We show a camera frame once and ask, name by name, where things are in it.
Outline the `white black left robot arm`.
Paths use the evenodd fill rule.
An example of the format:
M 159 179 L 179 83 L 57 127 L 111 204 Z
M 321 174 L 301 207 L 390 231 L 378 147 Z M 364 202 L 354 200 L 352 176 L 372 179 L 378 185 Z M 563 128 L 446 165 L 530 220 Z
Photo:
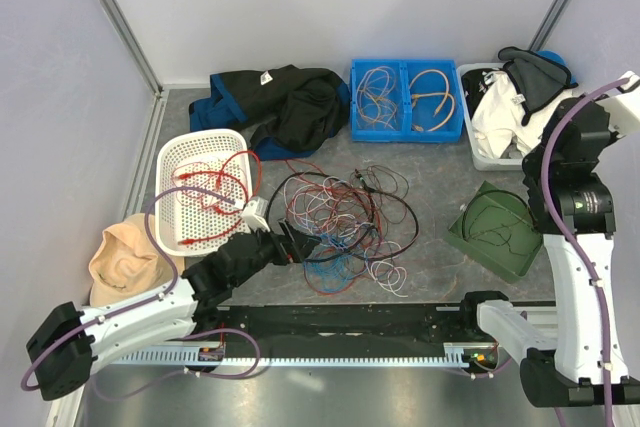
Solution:
M 217 307 L 269 264 L 304 262 L 317 236 L 296 230 L 236 233 L 215 252 L 157 288 L 103 307 L 56 306 L 26 344 L 31 365 L 21 381 L 45 401 L 62 398 L 101 369 L 169 340 L 208 340 L 219 329 Z

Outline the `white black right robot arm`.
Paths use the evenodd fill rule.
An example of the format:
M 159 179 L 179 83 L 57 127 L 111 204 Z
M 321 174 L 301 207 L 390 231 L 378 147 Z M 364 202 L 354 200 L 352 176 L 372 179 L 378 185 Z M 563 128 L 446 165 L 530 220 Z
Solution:
M 536 407 L 639 401 L 615 325 L 614 203 L 595 172 L 602 151 L 638 129 L 637 93 L 566 99 L 522 162 L 529 208 L 551 262 L 557 336 L 544 335 L 501 294 L 485 294 L 458 315 L 465 338 L 489 334 L 504 348 Z

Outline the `black cable teal connector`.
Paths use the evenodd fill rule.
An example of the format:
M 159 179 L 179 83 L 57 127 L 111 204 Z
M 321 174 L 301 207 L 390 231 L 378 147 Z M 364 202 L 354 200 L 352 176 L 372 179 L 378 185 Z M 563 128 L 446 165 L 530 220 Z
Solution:
M 266 218 L 279 213 L 297 230 L 322 239 L 307 264 L 390 261 L 420 234 L 409 192 L 409 180 L 382 165 L 355 169 L 345 179 L 317 170 L 294 171 L 271 194 Z

